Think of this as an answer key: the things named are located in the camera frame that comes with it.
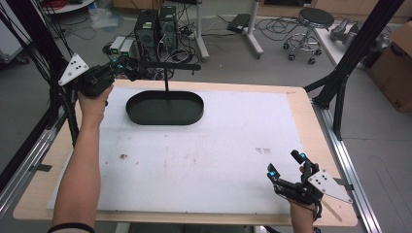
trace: forearm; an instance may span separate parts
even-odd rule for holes
[[[85,120],[59,187],[52,224],[93,226],[99,193],[99,122]]]
[[[291,217],[294,233],[313,233],[313,211],[291,203]]]

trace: wooden board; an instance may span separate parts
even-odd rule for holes
[[[162,82],[116,81],[116,85],[140,87],[145,89],[159,89]],[[239,91],[239,92],[266,92],[286,94],[292,111],[294,124],[303,151],[312,161],[319,162],[321,168],[327,169],[335,178],[339,178],[338,171],[328,149],[322,129],[316,119],[308,96],[301,87],[263,86],[224,83],[180,83],[170,82],[170,89],[207,90],[207,91]],[[57,136],[43,163],[52,166],[49,172],[37,172],[29,187],[25,190],[14,211],[17,219],[52,219],[52,210],[47,209],[49,200],[59,174],[71,150],[70,134],[65,126]],[[352,205],[336,199],[324,198],[323,217],[318,225],[354,226],[358,220]],[[129,222],[184,222],[184,223],[212,223],[212,224],[248,224],[248,225],[285,225],[291,224],[289,215],[272,214],[208,214],[208,213],[166,213],[166,212],[126,212],[126,211],[98,211],[97,220],[129,221]]]

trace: black tray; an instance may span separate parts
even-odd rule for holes
[[[126,104],[131,121],[142,125],[189,125],[203,116],[203,100],[188,91],[147,90]]]

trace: computer tower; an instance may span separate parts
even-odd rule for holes
[[[158,61],[160,24],[157,10],[144,9],[140,12],[134,27],[134,34],[140,58]]]
[[[177,18],[175,6],[163,6],[160,8],[160,28],[163,38],[163,46],[170,53],[178,48]]]

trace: electronic device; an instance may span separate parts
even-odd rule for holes
[[[160,53],[159,28],[157,10],[144,9],[140,12],[134,27],[134,34],[141,59],[158,61]]]
[[[110,53],[114,56],[119,56],[120,55],[120,49],[121,46],[123,45],[123,42],[126,38],[123,36],[118,36],[116,40],[110,45]]]
[[[134,45],[134,39],[125,39],[120,49],[120,55],[130,58],[138,58],[137,49]]]
[[[229,24],[229,26],[227,27],[227,30],[234,31],[236,33],[242,33],[243,28],[248,26],[250,18],[251,18],[251,15],[249,14],[237,15],[237,17],[235,17],[233,21]]]
[[[176,7],[161,7],[159,21],[163,38],[163,47],[170,53],[178,48]]]

